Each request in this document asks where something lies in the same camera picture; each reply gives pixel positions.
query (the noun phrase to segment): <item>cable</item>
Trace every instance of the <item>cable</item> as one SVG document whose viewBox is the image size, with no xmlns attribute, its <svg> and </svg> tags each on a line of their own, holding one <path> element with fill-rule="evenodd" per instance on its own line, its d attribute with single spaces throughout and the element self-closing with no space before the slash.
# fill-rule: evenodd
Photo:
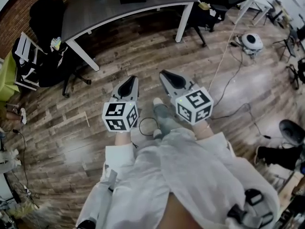
<svg viewBox="0 0 305 229">
<path fill-rule="evenodd" d="M 236 113 L 237 113 L 243 106 L 245 106 L 245 105 L 248 107 L 248 113 L 250 114 L 251 119 L 252 119 L 252 122 L 253 122 L 253 124 L 255 125 L 255 127 L 256 127 L 256 129 L 257 129 L 259 135 L 263 136 L 263 137 L 266 138 L 266 139 L 277 139 L 277 138 L 279 138 L 279 139 L 285 139 L 285 138 L 283 138 L 283 137 L 271 137 L 271 136 L 268 136 L 268 135 L 263 135 L 263 134 L 261 133 L 261 130 L 259 129 L 259 127 L 258 127 L 256 121 L 255 121 L 255 118 L 254 118 L 252 112 L 251 112 L 251 105 L 250 105 L 249 103 L 245 103 L 245 104 L 241 105 L 241 106 L 240 106 L 234 113 L 232 113 L 232 114 L 228 114 L 228 115 L 221 116 L 221 117 L 217 117 L 217 118 L 210 117 L 210 119 L 211 119 L 211 120 L 219 120 L 219 119 L 223 119 L 223 118 L 229 118 L 229 117 L 233 116 L 234 114 L 236 114 Z"/>
<path fill-rule="evenodd" d="M 227 86 L 230 84 L 230 81 L 231 81 L 234 77 L 236 77 L 236 75 L 238 74 L 238 72 L 239 72 L 240 69 L 242 68 L 242 65 L 243 65 L 243 51 L 240 50 L 240 52 L 241 52 L 241 60 L 238 60 L 238 59 L 235 58 L 234 55 L 233 55 L 233 57 L 234 57 L 236 60 L 238 60 L 238 61 L 240 62 L 239 66 L 238 66 L 238 70 L 237 70 L 236 73 L 229 79 L 227 85 L 225 85 L 223 94 L 222 94 L 222 96 L 220 97 L 220 99 L 218 100 L 218 102 L 217 102 L 216 104 L 214 104 L 214 107 L 216 107 L 216 106 L 220 103 L 220 101 L 221 101 L 222 98 L 224 97 L 224 93 L 225 93 L 225 90 L 227 89 Z"/>
<path fill-rule="evenodd" d="M 215 77 L 216 77 L 216 75 L 217 75 L 217 73 L 218 73 L 218 71 L 219 71 L 219 68 L 220 68 L 221 63 L 222 63 L 223 60 L 224 60 L 224 55 L 225 55 L 225 53 L 227 52 L 227 49 L 228 49 L 228 46 L 229 46 L 229 42 L 230 42 L 230 40 L 231 40 L 231 37 L 232 37 L 232 35 L 233 35 L 233 33 L 234 33 L 234 30 L 235 30 L 236 26 L 237 26 L 237 23 L 234 25 L 233 30 L 232 30 L 232 32 L 231 32 L 231 35 L 230 35 L 230 37 L 229 37 L 229 40 L 227 41 L 227 45 L 225 46 L 225 50 L 224 50 L 223 56 L 222 56 L 222 58 L 221 58 L 221 60 L 220 60 L 220 62 L 219 62 L 219 65 L 218 65 L 217 70 L 216 70 L 216 72 L 215 72 L 215 74 L 214 74 L 214 76 L 213 76 L 213 79 L 212 79 L 212 81 L 210 82 L 210 85 L 209 85 L 209 88 L 208 88 L 208 92 L 210 92 L 210 89 L 211 89 L 211 87 L 212 87 L 213 81 L 214 81 L 214 79 L 215 79 Z"/>
<path fill-rule="evenodd" d="M 24 142 L 24 150 L 23 150 L 23 161 L 22 161 L 22 164 L 23 164 L 23 171 L 24 171 L 24 175 L 25 175 L 25 178 L 26 178 L 26 180 L 27 180 L 27 185 L 26 185 L 26 187 L 28 187 L 28 184 L 29 184 L 29 181 L 28 181 L 28 176 L 27 176 L 27 173 L 26 173 L 26 171 L 25 171 L 25 163 L 24 163 L 24 155 L 25 155 L 25 150 L 26 150 L 26 142 L 25 142 L 25 138 L 24 138 L 24 135 L 20 132 L 20 131 L 18 131 L 18 130 L 15 130 L 15 129 L 13 129 L 12 131 L 5 131 L 5 132 L 13 132 L 13 133 L 16 133 L 16 134 L 21 134 L 21 136 L 22 136 L 22 138 L 23 138 L 23 142 Z"/>
<path fill-rule="evenodd" d="M 22 138 L 23 138 L 24 150 L 23 150 L 23 161 L 22 161 L 22 164 L 23 164 L 24 175 L 25 175 L 25 178 L 26 178 L 26 181 L 27 181 L 26 188 L 28 189 L 29 180 L 28 180 L 28 176 L 27 176 L 27 173 L 26 173 L 26 170 L 25 170 L 25 162 L 24 162 L 25 151 L 26 151 L 26 147 L 27 147 L 27 146 L 26 146 L 26 142 L 25 142 L 24 135 L 23 135 L 20 131 L 15 130 L 15 129 L 13 129 L 13 130 L 11 130 L 11 131 L 5 131 L 5 132 L 13 132 L 13 133 L 16 133 L 16 134 L 21 134 L 21 136 L 22 136 Z M 34 198 L 37 198 L 37 199 L 40 199 L 39 194 L 38 194 L 38 193 L 34 193 L 33 196 L 32 196 L 32 195 L 29 195 L 29 194 L 25 191 L 25 189 L 24 189 L 24 187 L 23 187 L 23 184 L 20 182 L 20 180 L 18 179 L 18 177 L 15 175 L 15 173 L 14 173 L 13 171 L 11 171 L 11 172 L 13 173 L 13 175 L 14 175 L 15 178 L 17 179 L 18 183 L 19 183 L 19 184 L 21 185 L 21 187 L 22 187 L 22 189 L 20 189 L 20 193 L 23 193 L 25 196 L 23 196 L 23 197 L 21 197 L 21 198 L 27 197 L 33 205 L 35 205 L 36 207 L 39 208 L 39 206 L 37 206 L 37 205 L 35 204 L 34 200 L 33 200 L 33 197 L 34 197 Z"/>
<path fill-rule="evenodd" d="M 156 124 L 157 124 L 157 127 L 158 127 L 157 129 L 159 129 L 158 122 L 157 122 L 157 120 L 156 120 L 155 118 L 146 117 L 146 118 L 144 118 L 143 120 L 146 120 L 146 119 L 152 119 L 152 120 L 154 120 L 154 121 L 156 122 Z M 149 134 L 144 134 L 144 133 L 141 131 L 141 123 L 142 123 L 143 120 L 141 120 L 140 123 L 139 123 L 139 131 L 140 131 L 140 133 L 141 133 L 142 135 L 144 135 L 144 136 L 153 136 L 153 134 L 151 134 L 151 135 L 149 135 Z"/>
</svg>

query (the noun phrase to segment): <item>dark gray desk top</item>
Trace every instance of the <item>dark gray desk top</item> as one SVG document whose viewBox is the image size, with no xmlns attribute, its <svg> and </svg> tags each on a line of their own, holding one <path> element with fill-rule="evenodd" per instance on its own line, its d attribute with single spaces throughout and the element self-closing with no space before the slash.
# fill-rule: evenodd
<svg viewBox="0 0 305 229">
<path fill-rule="evenodd" d="M 196 0 L 146 0 L 146 2 L 128 4 L 120 4 L 120 0 L 67 0 L 61 41 L 65 42 L 92 26 L 126 13 L 183 2 L 196 2 Z"/>
</svg>

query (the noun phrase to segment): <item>person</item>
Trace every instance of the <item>person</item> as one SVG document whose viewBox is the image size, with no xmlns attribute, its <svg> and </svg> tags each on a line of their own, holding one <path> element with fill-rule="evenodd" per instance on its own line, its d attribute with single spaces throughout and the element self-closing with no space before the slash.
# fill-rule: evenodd
<svg viewBox="0 0 305 229">
<path fill-rule="evenodd" d="M 265 162 L 267 165 L 278 164 L 283 168 L 305 174 L 305 152 L 303 146 L 291 148 L 272 148 L 259 146 L 256 149 L 254 164 Z"/>
<path fill-rule="evenodd" d="M 13 151 L 0 151 L 0 174 L 4 174 L 21 166 L 21 161 L 16 157 L 19 154 L 18 150 Z"/>
<path fill-rule="evenodd" d="M 206 121 L 194 125 L 193 131 L 186 129 L 160 98 L 153 105 L 159 124 L 153 140 L 135 148 L 130 133 L 116 134 L 114 145 L 105 149 L 101 181 L 89 194 L 76 227 L 89 228 L 86 218 L 95 214 L 98 201 L 101 207 L 110 201 L 108 208 L 98 209 L 106 215 L 99 214 L 97 224 L 101 218 L 106 229 L 244 228 L 240 223 L 272 228 L 279 211 L 277 192 L 247 160 L 234 156 L 224 134 L 214 135 Z M 101 188 L 113 177 L 108 200 Z M 246 200 L 254 198 L 247 192 L 254 190 L 255 199 L 260 199 L 251 206 L 259 203 L 260 211 L 246 213 L 240 223 L 228 216 L 236 207 L 247 210 Z"/>
<path fill-rule="evenodd" d="M 0 118 L 5 120 L 20 121 L 24 125 L 27 123 L 27 115 L 24 108 L 20 109 L 20 114 L 9 111 L 4 106 L 0 106 Z"/>
</svg>

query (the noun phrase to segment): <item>white pants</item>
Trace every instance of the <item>white pants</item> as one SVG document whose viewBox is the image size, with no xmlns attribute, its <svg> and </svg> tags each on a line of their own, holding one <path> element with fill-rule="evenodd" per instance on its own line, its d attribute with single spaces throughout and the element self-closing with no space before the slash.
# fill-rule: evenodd
<svg viewBox="0 0 305 229">
<path fill-rule="evenodd" d="M 18 161 L 15 159 L 18 151 L 0 152 L 0 174 L 9 172 L 17 167 Z"/>
</svg>

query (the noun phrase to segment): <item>white desk leg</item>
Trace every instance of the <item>white desk leg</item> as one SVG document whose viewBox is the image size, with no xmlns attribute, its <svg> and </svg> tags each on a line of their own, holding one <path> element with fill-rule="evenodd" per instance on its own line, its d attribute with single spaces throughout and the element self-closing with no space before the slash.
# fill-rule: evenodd
<svg viewBox="0 0 305 229">
<path fill-rule="evenodd" d="M 32 82 L 32 81 L 29 81 L 29 80 L 27 80 L 27 79 L 23 79 L 23 80 L 24 80 L 24 82 L 26 82 L 26 83 L 30 83 L 30 84 L 32 84 L 32 85 L 34 85 L 34 86 L 38 86 L 38 87 L 39 87 L 39 84 L 36 83 L 36 82 Z"/>
<path fill-rule="evenodd" d="M 187 20 L 189 19 L 193 4 L 194 4 L 193 2 L 190 2 L 188 5 L 185 5 L 185 7 L 184 7 L 184 11 L 183 11 L 183 14 L 182 14 L 182 17 L 180 20 L 180 24 L 179 24 L 179 28 L 178 28 L 178 32 L 176 35 L 176 42 L 181 41 L 181 38 L 182 38 L 182 35 L 184 32 Z"/>
<path fill-rule="evenodd" d="M 95 71 L 99 71 L 99 66 L 93 61 L 92 58 L 76 43 L 75 40 L 69 40 L 66 42 L 84 61 L 91 66 Z"/>
<path fill-rule="evenodd" d="M 31 87 L 31 86 L 27 86 L 27 85 L 22 84 L 22 83 L 20 83 L 20 82 L 16 82 L 16 81 L 15 81 L 15 84 L 16 84 L 16 85 L 19 85 L 19 86 L 23 86 L 23 87 L 29 88 L 29 89 L 31 89 L 31 90 L 33 90 L 33 91 L 37 91 L 36 88 Z"/>
<path fill-rule="evenodd" d="M 233 22 L 235 25 L 238 23 L 238 21 L 242 18 L 242 16 L 244 15 L 244 13 L 246 13 L 246 11 L 248 10 L 248 8 L 250 8 L 251 4 L 253 3 L 253 0 L 247 0 L 243 6 L 243 9 L 239 11 L 238 13 L 238 18 L 235 22 Z"/>
<path fill-rule="evenodd" d="M 268 13 L 269 9 L 270 8 L 265 7 L 265 10 L 262 12 L 262 14 L 255 18 L 255 20 L 253 21 L 253 25 L 256 25 L 261 20 L 261 18 L 263 18 Z"/>
</svg>

